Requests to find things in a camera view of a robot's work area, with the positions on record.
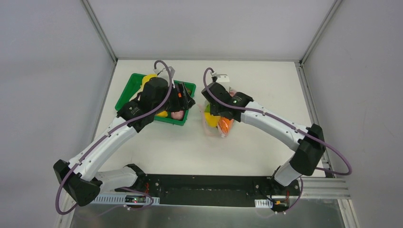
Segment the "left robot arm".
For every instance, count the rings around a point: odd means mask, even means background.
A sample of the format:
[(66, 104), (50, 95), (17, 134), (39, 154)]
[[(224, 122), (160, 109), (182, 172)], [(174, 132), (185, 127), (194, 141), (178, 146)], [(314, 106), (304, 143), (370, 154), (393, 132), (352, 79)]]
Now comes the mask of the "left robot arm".
[(192, 90), (184, 83), (171, 85), (164, 78), (151, 77), (143, 89), (125, 103), (106, 130), (87, 148), (69, 161), (53, 165), (60, 186), (78, 206), (92, 202), (101, 192), (128, 187), (140, 192), (145, 186), (144, 172), (134, 164), (100, 172), (102, 165), (126, 141), (136, 136), (161, 112), (189, 110), (195, 105)]

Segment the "green plastic tray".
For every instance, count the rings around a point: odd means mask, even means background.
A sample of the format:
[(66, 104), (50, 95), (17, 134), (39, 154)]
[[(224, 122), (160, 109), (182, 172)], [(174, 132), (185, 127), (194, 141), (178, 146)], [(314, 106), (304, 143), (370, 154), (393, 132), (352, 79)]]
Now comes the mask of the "green plastic tray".
[[(156, 76), (156, 75), (155, 74), (143, 75), (138, 73), (131, 74), (123, 92), (120, 95), (120, 98), (118, 99), (115, 105), (115, 110), (118, 111), (123, 107), (125, 103), (134, 99), (135, 94), (137, 94), (137, 92), (142, 88), (145, 79), (148, 79), (150, 76)], [(183, 126), (186, 123), (188, 113), (189, 113), (188, 110), (184, 111), (182, 119), (177, 120), (172, 118), (172, 114), (170, 112), (165, 112), (164, 115), (162, 114), (156, 115), (154, 120), (163, 123)]]

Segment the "aluminium frame rail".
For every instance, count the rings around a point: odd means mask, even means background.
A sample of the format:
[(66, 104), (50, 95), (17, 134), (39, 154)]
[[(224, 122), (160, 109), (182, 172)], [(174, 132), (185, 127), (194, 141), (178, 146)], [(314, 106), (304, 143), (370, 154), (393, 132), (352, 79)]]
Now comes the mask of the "aluminium frame rail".
[(104, 48), (106, 49), (106, 52), (108, 53), (109, 57), (111, 60), (114, 62), (114, 64), (117, 63), (118, 57), (116, 56), (107, 36), (106, 33), (104, 32), (97, 16), (96, 13), (90, 3), (89, 0), (80, 0), (92, 26), (94, 27), (96, 34), (98, 35), (101, 43), (103, 44)]

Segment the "fake napa cabbage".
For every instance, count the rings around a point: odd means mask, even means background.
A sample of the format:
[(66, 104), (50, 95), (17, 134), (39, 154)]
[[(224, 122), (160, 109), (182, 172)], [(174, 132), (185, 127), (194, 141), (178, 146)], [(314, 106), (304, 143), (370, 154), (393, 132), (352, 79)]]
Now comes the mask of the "fake napa cabbage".
[(142, 78), (142, 81), (141, 81), (140, 90), (143, 91), (144, 85), (145, 85), (147, 82), (149, 82), (150, 79), (152, 79), (152, 78), (154, 78), (154, 77), (158, 77), (158, 75), (157, 75), (157, 74), (149, 74), (149, 75), (144, 76), (144, 77)]

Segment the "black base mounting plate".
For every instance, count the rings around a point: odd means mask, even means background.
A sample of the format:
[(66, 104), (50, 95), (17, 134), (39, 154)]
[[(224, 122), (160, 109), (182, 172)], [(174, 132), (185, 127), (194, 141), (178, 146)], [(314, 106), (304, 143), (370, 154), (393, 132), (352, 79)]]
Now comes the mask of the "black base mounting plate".
[(130, 187), (117, 192), (145, 192), (158, 198), (160, 205), (255, 207), (269, 206), (269, 199), (290, 202), (300, 195), (300, 184), (276, 187), (266, 176), (208, 176), (145, 174)]

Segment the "fake pink onion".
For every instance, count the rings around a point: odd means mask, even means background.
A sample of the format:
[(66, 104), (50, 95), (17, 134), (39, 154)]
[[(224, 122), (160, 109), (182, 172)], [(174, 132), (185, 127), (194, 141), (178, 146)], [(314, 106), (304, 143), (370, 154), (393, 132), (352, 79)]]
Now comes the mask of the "fake pink onion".
[(177, 112), (171, 112), (171, 118), (174, 120), (181, 121), (184, 118), (184, 114), (185, 114), (184, 110), (180, 110)]

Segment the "clear zip top bag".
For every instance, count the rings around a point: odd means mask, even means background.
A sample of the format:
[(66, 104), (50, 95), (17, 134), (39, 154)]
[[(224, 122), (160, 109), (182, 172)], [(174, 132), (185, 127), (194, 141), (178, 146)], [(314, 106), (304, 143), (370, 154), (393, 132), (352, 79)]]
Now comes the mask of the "clear zip top bag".
[(199, 111), (201, 113), (201, 122), (204, 133), (207, 136), (226, 138), (229, 136), (230, 131), (234, 125), (234, 119), (228, 119), (221, 116), (210, 114), (211, 104), (205, 100), (203, 104), (199, 104)]

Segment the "fake yellow lemon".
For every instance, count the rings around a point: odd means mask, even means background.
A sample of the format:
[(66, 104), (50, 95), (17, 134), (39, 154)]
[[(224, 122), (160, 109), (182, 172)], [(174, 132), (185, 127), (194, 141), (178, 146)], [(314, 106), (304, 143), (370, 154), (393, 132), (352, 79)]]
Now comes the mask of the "fake yellow lemon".
[(156, 114), (156, 116), (161, 117), (161, 118), (167, 118), (169, 116), (169, 113), (167, 111), (162, 111), (162, 112)]

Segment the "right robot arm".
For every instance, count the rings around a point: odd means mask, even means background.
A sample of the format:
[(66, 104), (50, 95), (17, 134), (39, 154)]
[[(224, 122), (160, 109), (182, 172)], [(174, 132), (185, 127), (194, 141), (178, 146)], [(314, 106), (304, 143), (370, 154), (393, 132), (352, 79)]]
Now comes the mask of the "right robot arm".
[(310, 127), (281, 119), (242, 92), (230, 93), (219, 83), (212, 82), (202, 90), (211, 104), (210, 111), (230, 120), (254, 126), (284, 143), (294, 152), (271, 177), (270, 190), (283, 194), (289, 184), (300, 176), (311, 176), (320, 162), (325, 146), (323, 130), (313, 124)]

